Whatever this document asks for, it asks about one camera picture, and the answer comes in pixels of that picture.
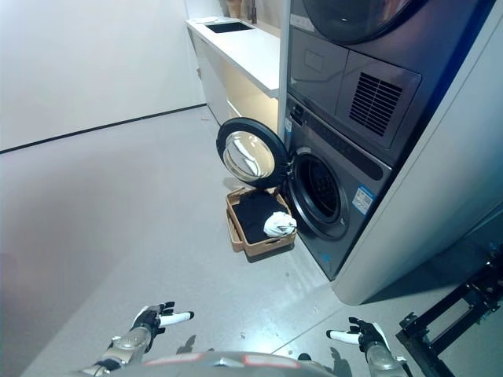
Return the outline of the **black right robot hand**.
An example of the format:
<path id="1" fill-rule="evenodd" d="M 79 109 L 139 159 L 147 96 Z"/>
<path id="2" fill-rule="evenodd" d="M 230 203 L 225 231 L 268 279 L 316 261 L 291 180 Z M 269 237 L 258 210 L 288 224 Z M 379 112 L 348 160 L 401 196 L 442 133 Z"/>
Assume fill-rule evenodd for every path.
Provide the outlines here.
<path id="1" fill-rule="evenodd" d="M 338 342 L 359 346 L 361 351 L 373 343 L 382 343 L 387 348 L 389 347 L 386 336 L 378 323 L 367 322 L 357 317 L 349 317 L 348 321 L 350 324 L 348 331 L 329 329 L 325 333 L 326 336 Z"/>

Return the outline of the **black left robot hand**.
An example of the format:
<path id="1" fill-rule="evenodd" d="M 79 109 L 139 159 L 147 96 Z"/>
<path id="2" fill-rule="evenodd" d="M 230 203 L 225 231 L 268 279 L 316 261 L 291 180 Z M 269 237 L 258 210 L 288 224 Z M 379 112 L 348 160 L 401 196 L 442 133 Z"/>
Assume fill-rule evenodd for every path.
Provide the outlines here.
<path id="1" fill-rule="evenodd" d="M 193 311 L 176 313 L 174 311 L 175 302 L 161 302 L 154 306 L 145 306 L 134 318 L 132 328 L 143 327 L 150 331 L 152 335 L 165 332 L 165 328 L 192 320 L 195 317 Z"/>

